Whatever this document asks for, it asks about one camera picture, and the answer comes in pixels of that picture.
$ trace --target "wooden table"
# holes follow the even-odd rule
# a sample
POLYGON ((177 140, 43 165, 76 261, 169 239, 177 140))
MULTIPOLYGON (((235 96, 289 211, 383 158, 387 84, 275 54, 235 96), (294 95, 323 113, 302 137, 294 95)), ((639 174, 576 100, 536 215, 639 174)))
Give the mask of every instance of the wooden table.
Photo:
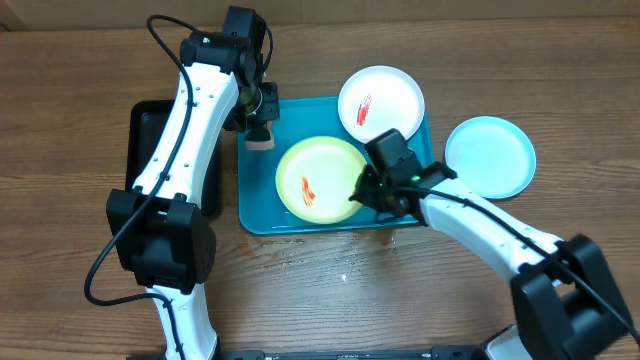
MULTIPOLYGON (((640 323, 640 19, 278 26, 281 96, 337 94, 389 64, 422 87, 441 158, 480 114, 521 126, 536 177, 501 203, 602 247, 640 323)), ((162 29, 178 47, 186 33, 162 29)), ((150 302, 89 304, 82 283, 110 239, 105 201, 124 184, 129 111, 174 95, 178 72, 146 30, 0 34, 0 358, 123 359, 162 352, 150 302)), ((206 284, 225 350, 408 349, 474 344, 513 322, 507 286, 428 228, 256 237, 237 218, 235 134, 223 136, 224 211, 206 284)), ((101 298, 142 289, 110 256, 101 298)), ((637 359, 627 337, 603 356, 637 359)))

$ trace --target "wooden surface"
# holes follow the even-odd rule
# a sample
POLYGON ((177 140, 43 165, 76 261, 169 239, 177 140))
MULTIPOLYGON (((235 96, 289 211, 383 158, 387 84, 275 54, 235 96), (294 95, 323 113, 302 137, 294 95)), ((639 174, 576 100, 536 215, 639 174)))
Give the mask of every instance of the wooden surface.
MULTIPOLYGON (((511 119, 536 177, 500 203, 569 238, 595 239, 640 323, 640 19, 534 19, 274 27, 283 98, 337 94, 388 64, 424 91, 436 158, 461 121, 511 119)), ((186 33, 162 29, 173 48, 186 33)), ((154 306, 89 304, 82 283, 110 239, 129 111, 174 94, 177 70, 144 30, 0 34, 0 358, 123 359, 164 349, 154 306)), ((407 349, 479 343, 513 321, 508 288, 428 228, 254 237, 238 223, 235 135, 206 284, 223 348, 407 349)), ((115 254, 102 298, 142 289, 115 254)), ((606 359, 638 359, 629 338, 606 359)))
POLYGON ((155 13, 220 25, 230 4, 271 25, 640 15, 638 0, 0 0, 0 10, 3 2, 19 19, 12 30, 143 28, 155 13))

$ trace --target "black tray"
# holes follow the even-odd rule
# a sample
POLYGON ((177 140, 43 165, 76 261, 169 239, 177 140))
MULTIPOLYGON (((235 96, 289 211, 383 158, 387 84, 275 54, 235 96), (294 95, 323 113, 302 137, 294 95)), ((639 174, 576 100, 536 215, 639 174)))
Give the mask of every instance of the black tray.
MULTIPOLYGON (((172 107, 173 100, 153 100, 139 102, 131 109, 125 190, 132 190, 134 181, 151 159, 167 124, 172 107)), ((202 208, 200 211, 204 216, 217 216, 221 210, 220 156, 220 141, 218 141, 213 150, 202 188, 202 208)))

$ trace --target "plate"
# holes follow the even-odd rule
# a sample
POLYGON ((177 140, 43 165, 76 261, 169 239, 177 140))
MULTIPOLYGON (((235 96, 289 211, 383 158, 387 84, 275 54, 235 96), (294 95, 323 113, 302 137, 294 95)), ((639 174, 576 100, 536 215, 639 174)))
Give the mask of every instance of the plate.
POLYGON ((392 128, 408 140, 420 127, 424 111, 415 80, 390 66, 371 66, 353 74, 338 98, 342 125, 362 143, 392 128))
POLYGON ((494 116, 458 125, 447 140, 445 161, 471 190, 489 199, 519 194, 536 171, 529 137, 513 123, 494 116))
POLYGON ((276 189, 297 217, 332 224, 353 215, 362 205, 349 201, 366 165, 351 144, 331 136, 316 136, 292 146, 276 170, 276 189))

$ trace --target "cable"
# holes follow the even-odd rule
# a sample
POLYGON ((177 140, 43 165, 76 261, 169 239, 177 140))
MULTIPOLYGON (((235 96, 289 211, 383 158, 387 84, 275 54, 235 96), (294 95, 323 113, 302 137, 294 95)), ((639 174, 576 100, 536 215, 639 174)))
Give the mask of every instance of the cable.
POLYGON ((120 228, 120 230, 118 230, 115 236, 111 239, 111 241, 109 241, 107 246, 105 246, 105 248, 102 250, 100 255, 96 258, 96 261, 91 266, 91 269, 89 270, 89 273, 87 273, 87 278, 85 279, 85 282, 84 282, 84 296, 92 304, 95 304, 98 306, 113 306, 113 305, 124 304, 128 302, 136 301, 136 300, 141 300, 141 299, 157 299, 162 301, 163 306, 167 309, 167 313, 169 315, 169 322, 171 323, 171 333, 173 335, 173 340, 176 343, 175 350, 180 354, 180 359, 186 360, 184 349, 182 348, 182 343, 180 342, 180 337, 178 336, 178 329, 176 326, 176 316, 173 312, 171 301, 166 296, 161 294, 155 294, 155 293, 144 293, 144 294, 125 296, 125 297, 113 299, 113 300, 100 300, 95 298, 93 294, 91 294, 91 283, 93 281, 93 278, 96 272, 100 268, 100 265, 104 261, 104 259, 107 257, 107 255, 109 254, 111 249, 113 249, 113 247, 116 245, 116 243, 123 237, 123 234, 125 234, 129 230, 129 228, 133 226, 136 220, 138 220, 138 218, 144 213, 147 206, 149 206, 153 198, 156 196, 156 194, 158 194, 158 191, 160 191, 162 184, 164 183, 167 175, 169 174, 171 165, 173 164, 173 161, 178 155, 178 150, 180 150, 180 145, 182 144, 182 140, 184 139, 184 136, 187 133, 189 120, 191 119, 191 111, 193 109, 193 89, 191 85, 191 79, 189 79, 189 74, 185 70, 180 60, 178 60, 176 55, 169 49, 169 47, 167 47, 164 41, 160 39, 160 36, 158 36, 155 29, 153 28, 152 22, 153 20, 156 20, 156 19, 170 21, 172 23, 183 26, 191 31, 198 31, 198 29, 196 29, 195 27, 183 21, 180 21, 178 19, 174 19, 172 17, 165 16, 165 15, 151 15, 147 19, 147 29, 151 33, 151 36, 153 36, 153 38, 160 45, 160 47, 167 53, 167 55, 169 55, 169 57, 176 64, 178 69, 180 69, 180 73, 184 78, 184 82, 187 86, 187 111, 184 116, 182 128, 180 129, 180 133, 178 134, 178 138, 176 139, 176 143, 173 146, 173 150, 171 150, 171 153, 169 154, 169 158, 167 159, 167 163, 165 164, 164 169, 158 176, 158 181, 156 182, 151 192, 149 192, 149 194, 147 195, 147 198, 140 205, 140 207, 138 207, 138 209, 133 213, 133 215, 124 223, 124 225, 120 228))
POLYGON ((271 33, 271 29, 267 26, 267 34, 269 35, 269 54, 262 65, 262 73, 267 72, 267 68, 271 63, 271 54, 273 53, 273 34, 271 33))
POLYGON ((563 263, 559 262, 551 254, 549 254, 544 249, 542 249, 538 245, 536 245, 536 243, 534 243, 533 240, 531 240, 530 238, 522 235, 520 232, 518 232, 516 229, 514 229, 511 225, 509 225, 506 221, 502 220, 498 215, 492 213, 491 211, 489 211, 486 208, 474 203, 473 201, 471 201, 469 199, 459 198, 457 196, 454 196, 454 195, 451 195, 451 194, 446 194, 446 193, 443 193, 443 192, 440 192, 440 191, 436 191, 436 190, 425 189, 425 188, 411 188, 411 187, 395 187, 393 189, 394 190, 399 190, 399 191, 407 191, 407 192, 418 192, 418 193, 425 194, 425 195, 439 196, 439 197, 442 197, 442 198, 445 198, 445 199, 448 199, 448 200, 455 201, 457 203, 463 204, 463 205, 468 206, 470 208, 473 208, 473 209, 481 212, 482 214, 486 215, 488 218, 490 218, 491 220, 495 221, 498 225, 502 226, 505 230, 510 232, 513 236, 515 236, 522 243, 524 243, 525 245, 527 245, 528 247, 533 249, 533 251, 535 251, 540 256, 542 256, 543 258, 545 258, 546 260, 551 262, 551 264, 553 264, 558 270, 563 272, 565 275, 569 276, 575 282, 575 284, 576 284, 576 286, 578 288, 580 288, 581 290, 583 290, 584 292, 589 294, 589 296, 591 296, 593 298, 593 300, 595 300, 598 304, 600 304, 600 306, 602 306, 603 308, 607 309, 607 311, 609 311, 611 313, 611 315, 613 315, 622 324, 622 326, 624 326, 624 328, 629 332, 629 334, 633 337, 635 342, 640 347, 640 334, 638 334, 638 331, 635 328, 633 328, 633 326, 631 326, 631 324, 629 324, 627 322, 627 320, 622 315, 620 315, 620 313, 616 309, 614 309, 613 306, 611 306, 611 304, 609 304, 598 293, 596 293, 595 290, 593 290, 589 286, 589 284, 584 282, 584 280, 582 280, 576 273, 571 271, 571 269, 569 269, 566 265, 564 265, 563 263))

